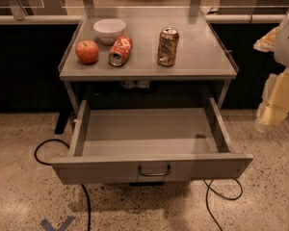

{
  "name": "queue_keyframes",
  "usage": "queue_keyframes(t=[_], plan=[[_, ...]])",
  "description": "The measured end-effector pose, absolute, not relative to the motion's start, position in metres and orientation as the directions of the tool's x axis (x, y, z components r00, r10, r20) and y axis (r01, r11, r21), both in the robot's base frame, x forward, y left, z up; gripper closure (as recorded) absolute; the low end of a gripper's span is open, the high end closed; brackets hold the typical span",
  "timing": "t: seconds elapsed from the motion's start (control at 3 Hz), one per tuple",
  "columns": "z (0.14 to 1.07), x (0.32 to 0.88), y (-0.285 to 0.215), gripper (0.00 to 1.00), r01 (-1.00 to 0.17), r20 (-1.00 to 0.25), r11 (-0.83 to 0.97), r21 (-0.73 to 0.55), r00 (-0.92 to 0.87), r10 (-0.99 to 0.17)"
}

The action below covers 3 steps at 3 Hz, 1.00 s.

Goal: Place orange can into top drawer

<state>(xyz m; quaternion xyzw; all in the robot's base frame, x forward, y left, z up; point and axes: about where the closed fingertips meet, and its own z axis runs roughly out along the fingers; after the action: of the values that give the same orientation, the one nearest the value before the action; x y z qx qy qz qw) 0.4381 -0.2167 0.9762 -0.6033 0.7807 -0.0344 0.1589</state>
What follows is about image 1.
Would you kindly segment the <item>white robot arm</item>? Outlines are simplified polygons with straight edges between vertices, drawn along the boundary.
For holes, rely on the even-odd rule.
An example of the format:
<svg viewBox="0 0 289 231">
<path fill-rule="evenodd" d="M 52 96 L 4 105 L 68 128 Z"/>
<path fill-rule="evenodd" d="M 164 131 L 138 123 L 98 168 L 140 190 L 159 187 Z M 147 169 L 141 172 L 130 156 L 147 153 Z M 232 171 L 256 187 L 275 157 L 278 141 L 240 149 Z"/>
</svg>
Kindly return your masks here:
<svg viewBox="0 0 289 231">
<path fill-rule="evenodd" d="M 256 129 L 267 133 L 279 126 L 289 115 L 289 12 L 280 24 L 253 46 L 262 52 L 272 51 L 275 61 L 285 66 L 282 73 L 270 74 L 256 113 Z"/>
</svg>

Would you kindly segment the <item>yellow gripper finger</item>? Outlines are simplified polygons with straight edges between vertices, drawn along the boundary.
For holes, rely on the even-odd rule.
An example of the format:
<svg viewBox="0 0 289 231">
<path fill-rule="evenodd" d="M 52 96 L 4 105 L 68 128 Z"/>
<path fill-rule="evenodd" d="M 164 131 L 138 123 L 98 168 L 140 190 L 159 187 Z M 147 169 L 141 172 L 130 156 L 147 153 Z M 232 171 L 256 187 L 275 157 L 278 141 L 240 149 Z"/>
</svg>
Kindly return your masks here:
<svg viewBox="0 0 289 231">
<path fill-rule="evenodd" d="M 258 39 L 253 48 L 260 52 L 274 52 L 276 48 L 277 28 L 272 29 L 269 33 Z"/>
<path fill-rule="evenodd" d="M 289 115 L 289 67 L 276 75 L 270 74 L 262 93 L 262 102 L 256 113 L 256 129 L 271 132 Z"/>
</svg>

